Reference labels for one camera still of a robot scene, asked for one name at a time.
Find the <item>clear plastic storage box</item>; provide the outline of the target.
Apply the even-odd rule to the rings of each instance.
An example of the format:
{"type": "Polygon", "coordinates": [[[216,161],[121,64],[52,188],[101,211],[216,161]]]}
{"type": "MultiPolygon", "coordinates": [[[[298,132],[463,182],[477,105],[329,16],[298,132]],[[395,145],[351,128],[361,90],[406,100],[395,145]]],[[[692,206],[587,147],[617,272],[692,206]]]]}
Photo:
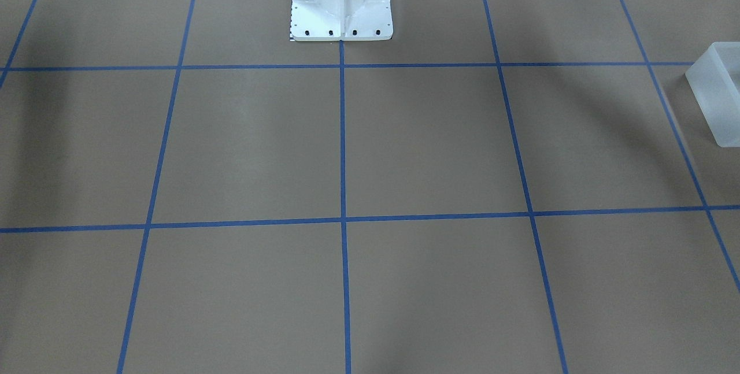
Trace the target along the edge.
{"type": "Polygon", "coordinates": [[[739,147],[739,42],[714,42],[686,73],[720,147],[739,147]]]}

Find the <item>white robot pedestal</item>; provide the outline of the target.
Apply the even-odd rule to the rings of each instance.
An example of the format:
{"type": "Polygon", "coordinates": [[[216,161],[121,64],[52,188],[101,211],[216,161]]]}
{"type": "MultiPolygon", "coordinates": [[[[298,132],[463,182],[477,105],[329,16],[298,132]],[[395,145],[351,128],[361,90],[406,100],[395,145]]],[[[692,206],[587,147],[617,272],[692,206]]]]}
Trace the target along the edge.
{"type": "Polygon", "coordinates": [[[289,38],[296,42],[390,40],[391,0],[291,0],[289,38]]]}

